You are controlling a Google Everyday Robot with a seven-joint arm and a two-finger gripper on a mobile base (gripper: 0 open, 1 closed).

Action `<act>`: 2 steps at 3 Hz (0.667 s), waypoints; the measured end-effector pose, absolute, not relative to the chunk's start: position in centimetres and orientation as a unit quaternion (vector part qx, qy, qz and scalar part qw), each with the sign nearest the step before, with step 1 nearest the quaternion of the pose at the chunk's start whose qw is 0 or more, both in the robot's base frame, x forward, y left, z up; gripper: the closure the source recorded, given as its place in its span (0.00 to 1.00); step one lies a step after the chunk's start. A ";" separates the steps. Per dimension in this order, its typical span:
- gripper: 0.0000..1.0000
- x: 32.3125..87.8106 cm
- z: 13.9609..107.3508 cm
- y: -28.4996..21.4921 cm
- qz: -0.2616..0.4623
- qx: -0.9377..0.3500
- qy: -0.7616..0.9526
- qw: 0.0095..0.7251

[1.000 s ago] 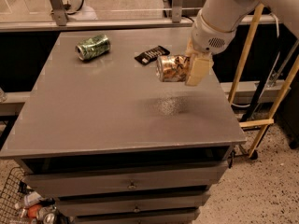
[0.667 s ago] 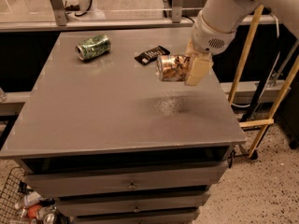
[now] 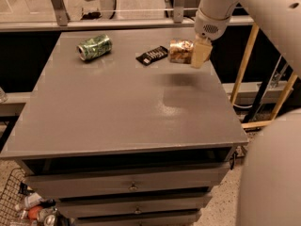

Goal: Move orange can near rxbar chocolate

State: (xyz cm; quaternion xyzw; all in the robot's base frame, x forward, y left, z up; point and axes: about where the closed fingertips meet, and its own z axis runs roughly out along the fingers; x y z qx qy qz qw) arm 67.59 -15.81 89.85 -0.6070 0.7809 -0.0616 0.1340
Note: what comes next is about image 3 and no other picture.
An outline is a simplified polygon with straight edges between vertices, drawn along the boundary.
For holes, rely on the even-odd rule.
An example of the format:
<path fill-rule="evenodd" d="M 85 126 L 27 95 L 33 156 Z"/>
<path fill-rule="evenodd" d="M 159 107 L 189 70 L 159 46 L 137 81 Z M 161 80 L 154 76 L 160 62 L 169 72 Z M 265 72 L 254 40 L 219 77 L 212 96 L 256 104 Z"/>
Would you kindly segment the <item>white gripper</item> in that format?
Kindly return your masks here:
<path fill-rule="evenodd" d="M 221 13 L 221 18 L 212 18 L 206 15 L 200 8 L 196 13 L 193 55 L 191 67 L 199 69 L 209 60 L 213 46 L 211 40 L 219 39 L 226 31 L 233 9 Z"/>

